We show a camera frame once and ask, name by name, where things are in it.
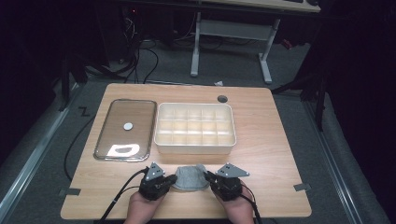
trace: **black circle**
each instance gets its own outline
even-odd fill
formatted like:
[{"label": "black circle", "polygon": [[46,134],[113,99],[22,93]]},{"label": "black circle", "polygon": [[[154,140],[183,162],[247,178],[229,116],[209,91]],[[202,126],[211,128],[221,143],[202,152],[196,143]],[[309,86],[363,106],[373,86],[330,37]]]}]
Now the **black circle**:
[{"label": "black circle", "polygon": [[220,96],[218,96],[218,101],[219,101],[220,103],[227,103],[228,98],[227,98],[227,96],[225,96],[225,95],[220,95]]}]

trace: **cable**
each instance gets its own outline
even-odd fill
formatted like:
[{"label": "cable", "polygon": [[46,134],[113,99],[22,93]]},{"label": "cable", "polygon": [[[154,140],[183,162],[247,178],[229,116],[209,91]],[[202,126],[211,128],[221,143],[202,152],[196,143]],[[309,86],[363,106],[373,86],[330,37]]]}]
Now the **cable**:
[{"label": "cable", "polygon": [[270,220],[277,224],[277,221],[274,218],[270,218]]},{"label": "cable", "polygon": [[192,45],[194,44],[194,40],[188,40],[189,38],[185,38],[185,39],[183,39],[183,40],[178,40],[178,42],[182,42],[182,41],[187,42],[187,41],[189,41],[189,44],[180,44],[180,43],[178,43],[178,42],[174,42],[174,43],[175,43],[176,45],[178,45],[178,46],[181,46],[181,47],[189,47],[189,46],[192,46]]},{"label": "cable", "polygon": [[[140,60],[140,46],[139,48],[137,48],[137,60]],[[136,68],[134,69],[134,84],[138,84],[139,83],[139,76],[137,75],[137,64],[136,64]]]},{"label": "cable", "polygon": [[259,222],[259,224],[262,224],[262,218],[260,217],[259,209],[257,208],[256,198],[254,197],[253,191],[251,191],[251,189],[245,185],[242,185],[242,187],[246,188],[250,192],[251,196],[253,197],[253,201],[251,201],[247,196],[245,196],[243,194],[240,194],[239,196],[244,198],[251,204],[251,206],[253,207],[254,216],[256,217],[257,222]]},{"label": "cable", "polygon": [[75,144],[75,142],[77,141],[77,139],[78,139],[79,135],[82,133],[82,131],[84,131],[84,129],[88,126],[89,123],[91,123],[91,121],[93,121],[93,119],[95,117],[96,117],[96,115],[93,115],[92,118],[90,118],[90,120],[88,120],[88,122],[79,130],[77,135],[74,137],[72,143],[70,144],[69,148],[67,149],[66,155],[64,156],[64,174],[66,175],[67,179],[69,179],[70,181],[72,181],[72,177],[70,176],[70,174],[67,171],[67,157],[69,156],[70,149]]},{"label": "cable", "polygon": [[139,43],[140,46],[140,42],[138,41],[139,37],[140,37],[140,32],[139,32],[139,25],[136,24],[135,20],[131,20],[130,18],[123,18],[124,22],[125,22],[125,30],[122,32],[123,35],[125,36],[125,40],[126,40],[126,54],[125,54],[125,58],[128,59],[129,55],[131,55],[132,52],[132,57],[131,60],[129,61],[129,63],[121,68],[120,70],[117,71],[110,71],[109,68],[106,68],[102,65],[99,64],[95,64],[94,62],[90,62],[88,59],[83,58],[80,55],[77,55],[85,64],[90,65],[92,68],[94,68],[96,71],[92,71],[90,68],[85,67],[85,71],[88,74],[91,75],[95,75],[95,76],[108,76],[108,77],[112,77],[115,79],[123,79],[125,80],[125,77],[119,76],[119,74],[128,72],[129,70],[134,70],[134,67],[137,65],[137,62],[135,61],[135,56],[134,56],[134,50],[136,49],[136,47],[134,46],[135,43]]},{"label": "cable", "polygon": [[128,189],[137,189],[137,188],[139,188],[139,186],[132,186],[132,187],[130,187],[130,188],[128,188]]},{"label": "cable", "polygon": [[192,23],[191,23],[189,31],[184,36],[182,36],[181,38],[175,39],[174,41],[188,39],[188,38],[194,36],[194,35],[190,35],[190,36],[188,36],[188,35],[191,33],[191,30],[192,30],[192,27],[194,26],[194,22],[195,22],[196,17],[197,17],[197,13],[195,12],[194,13],[194,17],[192,18]]},{"label": "cable", "polygon": [[134,68],[133,68],[133,69],[131,70],[131,72],[128,73],[128,75],[125,77],[124,83],[127,83],[127,82],[128,82],[129,77],[131,76],[131,74],[132,74],[132,73],[134,72],[134,70],[136,69],[137,64],[139,63],[139,54],[137,54],[137,57],[134,55],[134,61],[135,61],[135,63],[134,63]]},{"label": "cable", "polygon": [[146,84],[146,81],[147,81],[149,75],[151,75],[151,73],[157,68],[157,65],[158,65],[158,62],[159,62],[158,55],[154,51],[152,51],[151,49],[146,49],[146,50],[150,51],[151,53],[153,53],[155,55],[155,57],[157,58],[157,62],[155,63],[155,65],[151,69],[151,71],[145,76],[145,79],[143,80],[143,84]]},{"label": "cable", "polygon": [[[216,40],[216,38],[215,38],[214,36],[211,36],[211,37],[206,36],[206,40],[210,40],[210,39],[215,39],[215,40]],[[200,43],[200,48],[201,48],[201,49],[218,49],[218,48],[220,48],[220,47],[222,46],[223,40],[224,40],[224,38],[221,37],[221,36],[219,36],[219,43],[218,43],[218,45],[215,46],[214,48],[205,48],[205,47],[203,47],[203,46],[201,45],[201,43]]]},{"label": "cable", "polygon": [[258,42],[258,40],[249,39],[248,41],[246,41],[244,43],[238,43],[236,41],[231,41],[231,40],[228,40],[228,39],[234,39],[234,38],[225,38],[224,42],[227,43],[227,44],[240,45],[240,46],[255,44],[256,42]]},{"label": "cable", "polygon": [[108,214],[110,213],[111,209],[113,209],[114,205],[117,203],[118,199],[120,198],[121,194],[123,192],[125,192],[125,188],[128,186],[129,182],[131,182],[132,179],[134,179],[137,175],[140,174],[145,174],[147,171],[149,170],[148,167],[146,167],[143,170],[139,170],[138,172],[136,172],[134,175],[132,175],[124,184],[124,186],[122,186],[121,190],[119,191],[119,193],[116,195],[116,197],[113,199],[113,201],[111,202],[111,204],[108,206],[107,210],[105,211],[105,213],[103,214],[103,216],[101,217],[101,219],[99,220],[99,224],[103,224],[108,216]]}]

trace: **desk leg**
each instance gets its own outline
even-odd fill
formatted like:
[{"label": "desk leg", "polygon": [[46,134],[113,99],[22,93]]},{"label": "desk leg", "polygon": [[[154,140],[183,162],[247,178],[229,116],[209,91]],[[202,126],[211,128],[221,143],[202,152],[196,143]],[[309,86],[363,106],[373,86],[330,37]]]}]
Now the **desk leg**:
[{"label": "desk leg", "polygon": [[264,82],[266,84],[272,83],[270,70],[268,69],[267,57],[270,52],[271,46],[274,42],[274,38],[276,36],[276,31],[279,26],[279,23],[280,23],[280,19],[275,20],[274,25],[272,26],[271,32],[269,34],[267,44],[265,46],[264,53],[259,54],[260,65],[262,66],[262,75],[264,76]]},{"label": "desk leg", "polygon": [[194,52],[192,53],[192,63],[191,63],[192,77],[198,77],[200,33],[201,33],[201,12],[197,12],[197,22],[195,28],[195,45],[194,45]]}]

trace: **tape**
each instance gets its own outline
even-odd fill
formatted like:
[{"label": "tape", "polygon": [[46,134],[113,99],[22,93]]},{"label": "tape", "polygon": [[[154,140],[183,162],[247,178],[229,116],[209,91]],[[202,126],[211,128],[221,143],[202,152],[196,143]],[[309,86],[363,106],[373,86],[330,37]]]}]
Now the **tape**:
[{"label": "tape", "polygon": [[59,196],[64,197],[66,195],[79,195],[81,192],[81,189],[61,189],[59,191]]},{"label": "tape", "polygon": [[298,185],[294,185],[294,189],[296,191],[300,191],[300,190],[305,190],[305,191],[309,191],[311,190],[311,185],[310,184],[298,184]]}]

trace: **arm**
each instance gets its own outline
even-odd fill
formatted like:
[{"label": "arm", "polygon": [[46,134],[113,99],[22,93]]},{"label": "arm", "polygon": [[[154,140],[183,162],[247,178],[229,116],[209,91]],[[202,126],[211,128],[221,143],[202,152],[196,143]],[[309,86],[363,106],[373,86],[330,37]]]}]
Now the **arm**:
[{"label": "arm", "polygon": [[139,192],[135,192],[129,199],[128,214],[124,224],[145,224],[149,222],[155,211],[163,201],[163,195],[157,201],[145,199]]},{"label": "arm", "polygon": [[[252,200],[252,196],[247,188],[242,187],[242,194]],[[230,219],[233,224],[254,224],[253,207],[246,199],[238,197],[235,200],[224,202],[217,195],[216,198],[224,207],[228,219]]]}]

